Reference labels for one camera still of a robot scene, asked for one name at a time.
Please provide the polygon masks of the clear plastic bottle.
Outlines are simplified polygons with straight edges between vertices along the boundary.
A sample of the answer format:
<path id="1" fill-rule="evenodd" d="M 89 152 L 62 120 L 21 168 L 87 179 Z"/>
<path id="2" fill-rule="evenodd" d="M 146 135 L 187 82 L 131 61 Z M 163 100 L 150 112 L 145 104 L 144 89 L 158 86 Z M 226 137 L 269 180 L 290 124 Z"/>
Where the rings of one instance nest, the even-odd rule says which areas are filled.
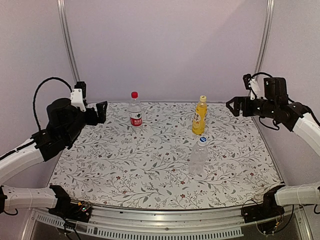
<path id="1" fill-rule="evenodd" d="M 200 175 L 203 173 L 204 165 L 208 157 L 207 145 L 199 146 L 198 141 L 191 150 L 191 157 L 188 167 L 189 173 L 191 175 Z"/>

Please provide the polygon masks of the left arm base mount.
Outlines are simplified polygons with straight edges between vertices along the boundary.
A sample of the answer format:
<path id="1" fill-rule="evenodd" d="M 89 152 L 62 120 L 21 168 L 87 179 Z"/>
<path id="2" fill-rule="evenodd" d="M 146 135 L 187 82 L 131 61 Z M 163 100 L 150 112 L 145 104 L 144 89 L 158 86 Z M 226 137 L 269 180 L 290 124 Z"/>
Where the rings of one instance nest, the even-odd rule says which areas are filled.
<path id="1" fill-rule="evenodd" d="M 74 220 L 88 223 L 91 217 L 92 209 L 88 202 L 80 201 L 72 203 L 71 197 L 59 185 L 50 185 L 57 202 L 53 208 L 48 209 L 48 213 L 58 216 L 62 219 Z"/>

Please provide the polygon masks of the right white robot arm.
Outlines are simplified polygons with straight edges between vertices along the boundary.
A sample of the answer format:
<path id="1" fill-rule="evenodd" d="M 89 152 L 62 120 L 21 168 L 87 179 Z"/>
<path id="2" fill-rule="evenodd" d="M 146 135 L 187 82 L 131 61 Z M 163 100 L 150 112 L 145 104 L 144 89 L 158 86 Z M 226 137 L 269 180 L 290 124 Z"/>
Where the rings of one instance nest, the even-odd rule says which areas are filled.
<path id="1" fill-rule="evenodd" d="M 230 112 L 238 117 L 272 119 L 274 126 L 282 124 L 290 132 L 304 140 L 316 154 L 320 153 L 320 122 L 306 105 L 289 98 L 286 80 L 265 74 L 263 79 L 264 95 L 259 96 L 259 86 L 251 74 L 243 76 L 249 96 L 235 96 L 226 103 Z M 283 213 L 287 205 L 318 205 L 320 203 L 319 182 L 295 186 L 279 185 L 263 195 L 263 202 L 253 210 L 262 218 Z"/>

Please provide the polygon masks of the blue white bottle cap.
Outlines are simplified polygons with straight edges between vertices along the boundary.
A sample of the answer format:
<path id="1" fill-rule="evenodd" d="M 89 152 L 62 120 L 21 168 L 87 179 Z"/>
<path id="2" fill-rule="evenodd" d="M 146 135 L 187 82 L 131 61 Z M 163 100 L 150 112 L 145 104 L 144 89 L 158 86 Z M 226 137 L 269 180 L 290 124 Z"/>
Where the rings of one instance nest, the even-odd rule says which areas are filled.
<path id="1" fill-rule="evenodd" d="M 205 147 L 207 145 L 207 138 L 204 137 L 204 136 L 201 136 L 199 139 L 198 139 L 198 145 L 201 146 L 201 147 Z"/>

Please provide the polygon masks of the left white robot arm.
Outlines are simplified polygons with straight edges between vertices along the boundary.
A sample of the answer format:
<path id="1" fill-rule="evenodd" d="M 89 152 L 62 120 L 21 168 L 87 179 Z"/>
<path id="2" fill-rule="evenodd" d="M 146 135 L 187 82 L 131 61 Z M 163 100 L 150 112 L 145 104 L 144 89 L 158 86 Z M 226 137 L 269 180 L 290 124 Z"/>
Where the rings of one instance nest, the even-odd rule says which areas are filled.
<path id="1" fill-rule="evenodd" d="M 47 106 L 48 124 L 30 140 L 0 158 L 0 211 L 48 208 L 59 217 L 74 213 L 71 198 L 60 185 L 45 188 L 13 188 L 4 183 L 24 170 L 71 149 L 82 129 L 103 124 L 107 118 L 107 101 L 81 110 L 68 98 L 59 98 Z"/>

